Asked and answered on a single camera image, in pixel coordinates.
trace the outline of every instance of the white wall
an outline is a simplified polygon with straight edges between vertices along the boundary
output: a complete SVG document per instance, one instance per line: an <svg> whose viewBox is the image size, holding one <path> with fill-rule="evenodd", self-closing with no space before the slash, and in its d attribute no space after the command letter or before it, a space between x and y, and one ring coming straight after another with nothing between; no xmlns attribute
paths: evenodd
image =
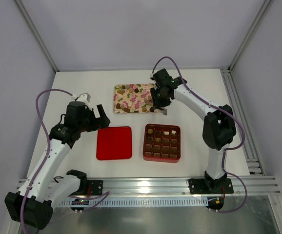
<svg viewBox="0 0 282 234"><path fill-rule="evenodd" d="M0 0L0 232L8 217L4 198L26 176L39 132L35 98L53 77L14 3Z"/></svg>
<svg viewBox="0 0 282 234"><path fill-rule="evenodd" d="M228 66L263 0L22 2L57 67L90 70Z"/></svg>
<svg viewBox="0 0 282 234"><path fill-rule="evenodd" d="M282 192L282 0L274 1L233 75L265 168Z"/></svg>

